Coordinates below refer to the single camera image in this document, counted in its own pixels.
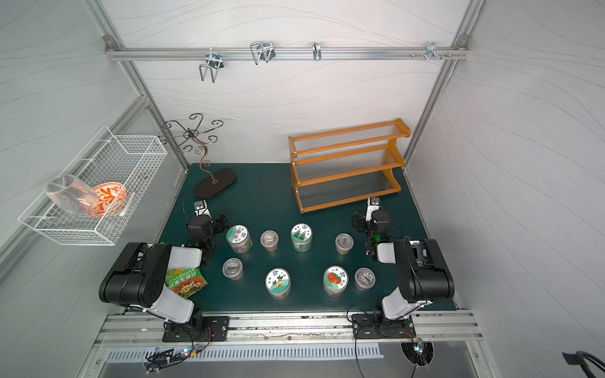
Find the small clear yellow seed container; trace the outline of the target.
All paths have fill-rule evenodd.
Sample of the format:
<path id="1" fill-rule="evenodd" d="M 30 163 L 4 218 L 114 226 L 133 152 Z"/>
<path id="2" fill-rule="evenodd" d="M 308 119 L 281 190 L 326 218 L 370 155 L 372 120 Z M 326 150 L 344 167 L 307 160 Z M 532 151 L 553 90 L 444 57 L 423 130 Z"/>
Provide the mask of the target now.
<path id="1" fill-rule="evenodd" d="M 335 246 L 338 254 L 347 255 L 354 247 L 354 239 L 348 233 L 340 233 L 335 238 Z"/>

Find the small clear red seed container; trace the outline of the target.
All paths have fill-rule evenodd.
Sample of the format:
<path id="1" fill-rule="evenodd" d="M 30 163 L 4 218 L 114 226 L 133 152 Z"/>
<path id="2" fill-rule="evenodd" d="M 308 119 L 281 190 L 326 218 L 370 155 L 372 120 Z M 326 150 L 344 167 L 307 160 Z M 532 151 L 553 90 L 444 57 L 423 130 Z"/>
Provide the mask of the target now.
<path id="1" fill-rule="evenodd" d="M 268 251 L 277 250 L 279 244 L 279 236 L 273 230 L 267 230 L 260 237 L 260 244 Z"/>

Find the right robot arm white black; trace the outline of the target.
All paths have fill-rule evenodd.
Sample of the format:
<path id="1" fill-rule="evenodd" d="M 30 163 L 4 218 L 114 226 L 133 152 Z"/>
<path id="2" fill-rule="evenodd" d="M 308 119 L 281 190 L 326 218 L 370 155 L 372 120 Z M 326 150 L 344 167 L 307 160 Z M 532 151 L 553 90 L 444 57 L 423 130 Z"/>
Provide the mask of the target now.
<path id="1" fill-rule="evenodd" d="M 408 319 L 416 310 L 454 297 L 455 283 L 435 239 L 392 236 L 392 220 L 383 209 L 365 215 L 354 213 L 351 223 L 358 232 L 366 234 L 366 254 L 370 258 L 396 267 L 397 286 L 381 299 L 384 319 Z"/>

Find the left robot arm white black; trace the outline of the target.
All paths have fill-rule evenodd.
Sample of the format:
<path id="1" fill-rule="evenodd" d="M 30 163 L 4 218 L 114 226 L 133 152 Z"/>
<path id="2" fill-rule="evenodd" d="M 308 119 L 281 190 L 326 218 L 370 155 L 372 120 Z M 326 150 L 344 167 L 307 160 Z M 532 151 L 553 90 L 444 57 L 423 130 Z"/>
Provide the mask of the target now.
<path id="1" fill-rule="evenodd" d="M 191 247 L 169 243 L 127 243 L 99 286 L 102 302 L 124 308 L 137 308 L 173 324 L 199 328 L 194 317 L 201 311 L 195 304 L 169 288 L 166 277 L 171 270 L 198 269 L 206 265 L 217 250 L 216 235 L 227 230 L 225 214 L 212 218 L 206 214 L 188 223 L 194 237 Z"/>

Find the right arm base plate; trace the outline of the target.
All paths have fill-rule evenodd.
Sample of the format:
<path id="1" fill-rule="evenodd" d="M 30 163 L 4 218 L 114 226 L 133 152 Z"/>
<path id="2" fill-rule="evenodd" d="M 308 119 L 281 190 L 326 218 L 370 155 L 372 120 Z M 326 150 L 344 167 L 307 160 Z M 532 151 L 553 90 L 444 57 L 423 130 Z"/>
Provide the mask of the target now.
<path id="1" fill-rule="evenodd" d="M 399 320 L 381 318 L 378 320 L 373 315 L 358 313 L 350 315 L 349 320 L 357 340 L 413 340 L 416 338 L 414 323 L 410 318 Z"/>

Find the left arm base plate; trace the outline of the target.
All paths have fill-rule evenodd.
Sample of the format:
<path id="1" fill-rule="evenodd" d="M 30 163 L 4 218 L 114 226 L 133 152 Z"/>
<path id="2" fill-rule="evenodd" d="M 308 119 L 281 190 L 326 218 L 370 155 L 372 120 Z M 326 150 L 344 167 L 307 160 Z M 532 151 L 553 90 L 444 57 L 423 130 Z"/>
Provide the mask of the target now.
<path id="1" fill-rule="evenodd" d="M 227 340 L 231 318 L 228 316 L 211 316 L 192 318 L 188 323 L 164 323 L 162 341 L 164 343 L 186 342 L 224 342 Z"/>

